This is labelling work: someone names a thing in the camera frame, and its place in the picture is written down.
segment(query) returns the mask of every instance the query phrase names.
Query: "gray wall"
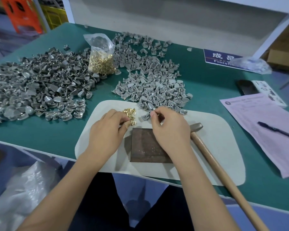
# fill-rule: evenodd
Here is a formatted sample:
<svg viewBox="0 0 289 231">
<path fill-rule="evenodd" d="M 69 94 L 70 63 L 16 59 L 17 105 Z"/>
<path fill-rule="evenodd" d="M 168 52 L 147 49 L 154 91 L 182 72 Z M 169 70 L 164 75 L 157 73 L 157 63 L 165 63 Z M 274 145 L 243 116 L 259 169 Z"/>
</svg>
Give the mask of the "gray wall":
<svg viewBox="0 0 289 231">
<path fill-rule="evenodd" d="M 284 13 L 219 0 L 70 0 L 75 23 L 253 55 Z"/>
</svg>

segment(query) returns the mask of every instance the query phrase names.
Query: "forearm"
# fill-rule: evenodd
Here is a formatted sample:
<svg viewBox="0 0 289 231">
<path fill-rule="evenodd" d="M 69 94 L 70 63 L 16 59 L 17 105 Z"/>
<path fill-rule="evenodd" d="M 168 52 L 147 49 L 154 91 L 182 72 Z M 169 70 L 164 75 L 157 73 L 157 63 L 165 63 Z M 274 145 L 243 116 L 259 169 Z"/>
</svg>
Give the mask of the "forearm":
<svg viewBox="0 0 289 231">
<path fill-rule="evenodd" d="M 24 220 L 18 231 L 60 231 L 68 227 L 93 177 L 103 166 L 97 160 L 89 165 L 82 154 L 58 185 Z"/>
<path fill-rule="evenodd" d="M 193 150 L 174 162 L 195 230 L 239 230 Z"/>
</svg>

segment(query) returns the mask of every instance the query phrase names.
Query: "white mat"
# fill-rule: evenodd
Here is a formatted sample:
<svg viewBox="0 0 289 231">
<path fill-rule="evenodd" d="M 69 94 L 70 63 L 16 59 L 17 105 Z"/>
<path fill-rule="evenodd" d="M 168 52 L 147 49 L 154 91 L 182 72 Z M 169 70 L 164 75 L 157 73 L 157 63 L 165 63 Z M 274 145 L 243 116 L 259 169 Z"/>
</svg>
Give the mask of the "white mat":
<svg viewBox="0 0 289 231">
<path fill-rule="evenodd" d="M 131 163 L 129 161 L 128 154 L 131 150 L 131 129 L 133 127 L 152 128 L 150 120 L 142 121 L 140 118 L 147 112 L 140 109 L 137 104 L 133 102 L 106 100 L 99 103 L 92 112 L 75 146 L 76 158 L 78 158 L 78 156 L 83 153 L 88 146 L 90 127 L 110 109 L 122 111 L 126 108 L 136 109 L 137 123 L 135 126 L 132 126 L 127 130 L 119 149 L 102 167 L 100 172 L 116 172 L 132 174 L 135 176 L 149 176 L 180 180 L 178 172 L 172 163 Z M 198 132 L 199 136 L 207 145 L 208 149 L 212 152 L 216 160 L 232 178 L 234 183 L 236 185 L 242 185 L 245 182 L 245 166 L 240 150 L 228 123 L 223 118 L 215 114 L 196 111 L 188 111 L 185 119 L 190 125 L 198 122 L 203 124 L 204 127 Z M 213 185 L 222 185 L 192 141 L 191 145 L 211 183 Z"/>
</svg>

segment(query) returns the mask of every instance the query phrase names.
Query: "yellow crate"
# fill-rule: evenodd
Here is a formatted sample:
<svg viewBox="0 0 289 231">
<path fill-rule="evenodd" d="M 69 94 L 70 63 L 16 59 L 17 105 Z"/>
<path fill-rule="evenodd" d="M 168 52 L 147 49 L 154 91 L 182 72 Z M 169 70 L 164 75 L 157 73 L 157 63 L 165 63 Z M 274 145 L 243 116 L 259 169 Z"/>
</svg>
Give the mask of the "yellow crate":
<svg viewBox="0 0 289 231">
<path fill-rule="evenodd" d="M 41 8 L 50 29 L 54 29 L 62 23 L 68 22 L 65 10 L 46 5 L 41 5 Z"/>
</svg>

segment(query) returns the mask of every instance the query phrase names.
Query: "smartphone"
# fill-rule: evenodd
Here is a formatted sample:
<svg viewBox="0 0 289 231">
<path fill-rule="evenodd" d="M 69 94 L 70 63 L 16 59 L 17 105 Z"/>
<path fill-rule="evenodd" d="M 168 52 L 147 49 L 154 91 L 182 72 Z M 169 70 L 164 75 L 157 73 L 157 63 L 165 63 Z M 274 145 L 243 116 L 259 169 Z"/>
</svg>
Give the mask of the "smartphone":
<svg viewBox="0 0 289 231">
<path fill-rule="evenodd" d="M 252 95 L 259 93 L 252 81 L 238 80 L 235 83 L 238 86 L 241 95 Z"/>
</svg>

